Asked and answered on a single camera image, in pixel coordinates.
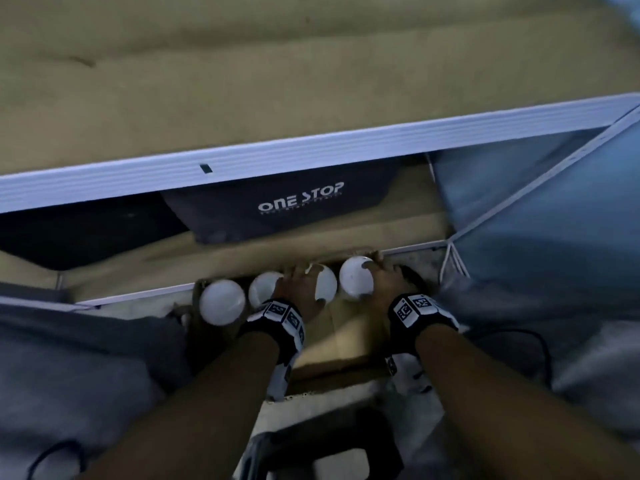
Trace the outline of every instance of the black cable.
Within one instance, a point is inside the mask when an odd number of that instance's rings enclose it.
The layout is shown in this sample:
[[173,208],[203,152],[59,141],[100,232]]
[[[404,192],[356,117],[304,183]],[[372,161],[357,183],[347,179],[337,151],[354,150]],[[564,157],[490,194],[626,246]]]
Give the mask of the black cable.
[[474,332],[472,330],[467,332],[466,336],[469,340],[473,342],[475,340],[484,339],[489,335],[494,335],[496,333],[501,333],[501,332],[525,333],[527,335],[532,335],[533,337],[538,339],[538,341],[540,342],[540,346],[542,347],[542,354],[544,354],[545,356],[545,377],[544,377],[545,386],[549,390],[551,390],[551,384],[553,382],[553,359],[551,357],[551,352],[549,352],[549,346],[547,344],[547,341],[537,331],[526,330],[523,328],[498,328],[498,329],[483,330],[478,332]]
[[78,466],[80,467],[80,473],[85,472],[86,471],[86,455],[84,453],[84,448],[82,448],[82,445],[78,443],[76,440],[66,440],[66,441],[60,441],[59,443],[56,443],[52,447],[40,453],[40,455],[36,458],[36,460],[31,464],[31,466],[27,470],[26,480],[33,480],[33,475],[36,471],[36,468],[38,468],[38,466],[44,461],[46,457],[48,457],[52,453],[55,453],[56,451],[60,451],[64,449],[69,449],[76,453],[76,456],[78,459]]

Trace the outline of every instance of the forearm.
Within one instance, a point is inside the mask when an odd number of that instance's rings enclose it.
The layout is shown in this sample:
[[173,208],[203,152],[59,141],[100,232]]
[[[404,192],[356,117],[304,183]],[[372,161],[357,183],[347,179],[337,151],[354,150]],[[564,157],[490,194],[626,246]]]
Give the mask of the forearm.
[[278,359],[265,333],[240,337],[190,384],[137,421],[83,480],[228,479]]
[[630,479],[640,472],[631,448],[453,329],[428,327],[416,348],[448,420],[492,476]]

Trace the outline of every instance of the white ball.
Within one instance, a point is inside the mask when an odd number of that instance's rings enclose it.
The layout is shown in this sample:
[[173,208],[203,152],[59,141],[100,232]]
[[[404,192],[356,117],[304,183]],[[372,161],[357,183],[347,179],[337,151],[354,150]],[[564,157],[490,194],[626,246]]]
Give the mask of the white ball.
[[271,298],[276,289],[276,282],[283,277],[282,273],[267,271],[255,277],[249,286],[249,303],[253,309]]
[[[338,280],[335,278],[335,274],[324,264],[320,266],[323,270],[318,274],[318,281],[316,282],[316,299],[324,299],[325,303],[329,303],[338,291]],[[311,270],[313,264],[309,265],[306,273]]]
[[245,304],[246,297],[238,283],[220,280],[202,291],[200,314],[205,322],[212,325],[229,325],[240,318]]
[[364,256],[347,259],[340,268],[340,288],[349,299],[357,300],[364,294],[373,293],[373,276],[363,263],[372,261]]

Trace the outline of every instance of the black wrist band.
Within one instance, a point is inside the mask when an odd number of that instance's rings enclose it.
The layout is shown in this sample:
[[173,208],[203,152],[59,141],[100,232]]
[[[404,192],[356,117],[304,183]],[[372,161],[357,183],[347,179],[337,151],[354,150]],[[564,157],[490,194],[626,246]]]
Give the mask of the black wrist band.
[[415,341],[428,326],[440,323],[459,329],[453,315],[437,306],[427,295],[406,293],[391,302],[387,311],[390,322],[392,348],[395,352],[416,354]]
[[289,365],[305,342],[305,329],[297,307],[285,299],[265,301],[260,310],[247,318],[238,331],[238,337],[250,331],[267,333],[278,344],[277,364]]

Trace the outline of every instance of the hand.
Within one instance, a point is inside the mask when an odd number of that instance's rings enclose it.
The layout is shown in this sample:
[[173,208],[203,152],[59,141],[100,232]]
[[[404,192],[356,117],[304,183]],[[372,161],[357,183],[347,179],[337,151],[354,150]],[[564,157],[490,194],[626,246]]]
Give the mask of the hand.
[[362,267],[373,276],[373,294],[364,297],[370,311],[376,315],[387,316],[391,302],[400,294],[417,292],[418,288],[404,279],[400,266],[393,266],[380,257],[377,261],[367,261]]
[[283,298],[292,302],[302,315],[302,321],[309,323],[324,308],[324,299],[316,299],[316,283],[318,274],[323,270],[314,264],[308,273],[306,264],[298,264],[293,269],[285,270],[284,277],[276,283],[273,299]]

